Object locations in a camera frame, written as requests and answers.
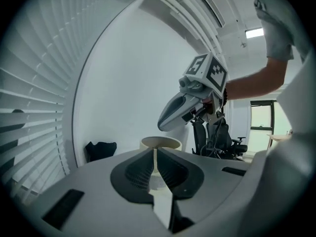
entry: office chair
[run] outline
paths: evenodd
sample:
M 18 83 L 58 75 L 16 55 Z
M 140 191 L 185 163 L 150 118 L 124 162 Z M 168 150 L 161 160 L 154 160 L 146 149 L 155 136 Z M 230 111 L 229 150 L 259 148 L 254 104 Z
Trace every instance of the office chair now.
M 236 158 L 247 152 L 248 146 L 241 145 L 242 139 L 246 137 L 238 137 L 239 140 L 231 139 L 228 133 L 229 126 L 226 124 L 225 118 L 223 118 L 222 121 L 217 121 L 213 125 L 206 124 L 206 129 L 209 141 L 214 140 L 216 129 L 218 129 L 217 138 L 215 138 L 216 143 L 213 147 L 224 151 L 226 153 L 225 158 Z
M 206 150 L 206 131 L 202 120 L 195 119 L 191 121 L 194 132 L 194 140 L 196 143 L 196 151 L 192 149 L 192 154 L 205 156 Z
M 206 131 L 202 119 L 196 118 L 191 121 L 194 131 L 194 140 L 196 144 L 196 151 L 192 149 L 192 154 L 206 157 L 220 158 L 217 151 L 210 147 L 211 143 L 206 139 Z

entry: black slot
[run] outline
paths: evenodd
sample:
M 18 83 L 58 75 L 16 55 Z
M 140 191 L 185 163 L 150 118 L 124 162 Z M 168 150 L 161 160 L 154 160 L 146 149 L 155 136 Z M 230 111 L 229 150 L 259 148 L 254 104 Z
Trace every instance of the black slot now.
M 190 120 L 192 120 L 194 118 L 193 114 L 191 112 L 188 112 L 187 114 L 184 114 L 182 116 L 182 119 L 185 121 L 185 122 L 189 122 Z
M 172 200 L 172 210 L 170 217 L 169 230 L 175 234 L 190 226 L 194 225 L 194 222 L 186 217 L 182 217 L 177 201 Z
M 61 229 L 63 224 L 66 222 L 71 212 L 74 210 L 76 205 L 79 203 L 84 192 L 77 190 L 69 190 L 67 193 L 45 214 L 42 219 L 57 228 Z
M 231 168 L 231 167 L 225 167 L 222 169 L 222 171 L 231 173 L 237 176 L 244 176 L 246 173 L 246 170 L 237 169 L 237 168 Z

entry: black chair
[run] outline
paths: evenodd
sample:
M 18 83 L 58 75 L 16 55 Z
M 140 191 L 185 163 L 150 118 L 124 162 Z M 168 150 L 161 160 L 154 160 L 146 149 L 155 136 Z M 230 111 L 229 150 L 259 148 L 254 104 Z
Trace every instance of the black chair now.
M 195 155 L 205 156 L 206 153 L 206 131 L 203 125 L 204 121 L 196 119 L 191 121 L 194 132 L 194 140 L 196 143 L 196 151 L 192 149 L 192 153 Z
M 238 137 L 239 140 L 231 139 L 228 133 L 229 126 L 226 124 L 226 120 L 224 118 L 222 121 L 218 121 L 213 125 L 207 124 L 206 129 L 209 141 L 216 141 L 213 147 L 224 151 L 228 158 L 242 156 L 243 153 L 247 152 L 247 145 L 241 145 L 242 139 L 245 139 L 246 137 Z M 218 129 L 217 138 L 214 138 L 214 136 L 216 136 L 216 129 Z

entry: window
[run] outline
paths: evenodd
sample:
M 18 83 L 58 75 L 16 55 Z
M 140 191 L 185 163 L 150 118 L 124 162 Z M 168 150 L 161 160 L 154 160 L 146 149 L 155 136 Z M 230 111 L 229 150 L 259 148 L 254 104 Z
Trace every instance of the window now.
M 251 128 L 247 155 L 266 150 L 274 130 L 274 101 L 251 101 Z
M 246 154 L 253 156 L 268 146 L 275 146 L 277 143 L 270 141 L 268 135 L 288 134 L 290 129 L 291 124 L 277 101 L 251 101 L 251 128 Z

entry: person's arm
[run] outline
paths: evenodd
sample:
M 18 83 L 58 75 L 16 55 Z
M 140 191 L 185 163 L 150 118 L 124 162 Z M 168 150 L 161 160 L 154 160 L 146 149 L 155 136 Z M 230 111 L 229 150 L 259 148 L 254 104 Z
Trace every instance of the person's arm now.
M 287 61 L 269 57 L 265 68 L 247 77 L 227 82 L 228 100 L 258 97 L 269 94 L 284 83 Z

